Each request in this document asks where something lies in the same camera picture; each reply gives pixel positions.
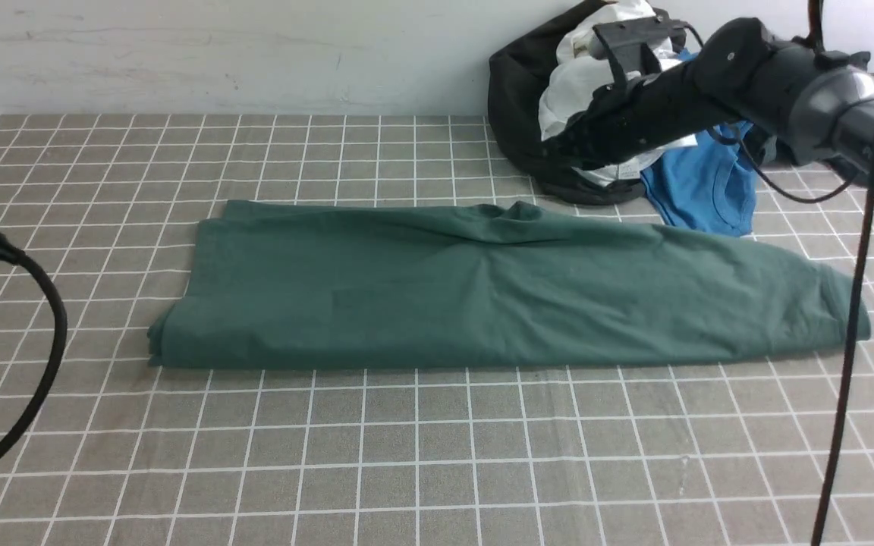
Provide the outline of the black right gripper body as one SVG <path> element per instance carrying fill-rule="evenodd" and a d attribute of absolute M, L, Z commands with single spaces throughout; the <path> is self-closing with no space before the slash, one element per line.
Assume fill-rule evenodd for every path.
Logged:
<path fill-rule="evenodd" d="M 589 107 L 551 138 L 551 158 L 588 171 L 695 145 L 695 136 L 711 125 L 711 98 L 697 86 L 693 69 L 682 63 L 596 91 Z"/>

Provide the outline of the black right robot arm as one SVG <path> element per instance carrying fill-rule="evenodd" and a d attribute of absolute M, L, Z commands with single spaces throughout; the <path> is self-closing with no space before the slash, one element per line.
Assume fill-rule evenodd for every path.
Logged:
<path fill-rule="evenodd" d="M 551 160 L 576 168 L 616 165 L 726 122 L 749 121 L 798 162 L 843 158 L 874 184 L 874 74 L 865 52 L 821 51 L 781 40 L 762 21 L 728 21 L 695 58 L 656 71 L 648 44 L 689 24 L 663 15 L 597 24 L 613 80 L 585 111 L 545 139 Z"/>

